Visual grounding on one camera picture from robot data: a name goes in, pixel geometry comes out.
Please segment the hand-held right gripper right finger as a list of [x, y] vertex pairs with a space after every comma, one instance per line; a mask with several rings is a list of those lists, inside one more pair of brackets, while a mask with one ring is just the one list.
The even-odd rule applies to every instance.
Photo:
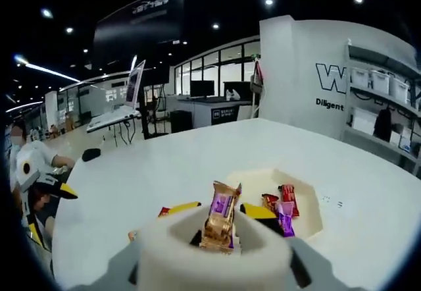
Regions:
[[293, 234], [292, 218], [280, 211], [242, 203], [240, 211], [287, 240], [291, 260], [284, 278], [286, 288], [331, 288], [332, 265]]

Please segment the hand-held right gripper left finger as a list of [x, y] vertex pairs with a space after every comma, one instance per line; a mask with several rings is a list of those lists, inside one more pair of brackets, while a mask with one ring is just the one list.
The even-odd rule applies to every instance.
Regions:
[[[194, 201], [184, 203], [174, 207], [162, 207], [158, 218], [165, 217], [167, 215], [180, 213], [200, 207], [201, 202]], [[137, 228], [128, 233], [129, 243], [120, 252], [118, 252], [109, 262], [109, 268], [107, 276], [111, 279], [107, 283], [109, 288], [135, 288], [137, 285], [137, 264], [138, 264], [138, 246], [136, 238], [139, 236], [140, 229]]]

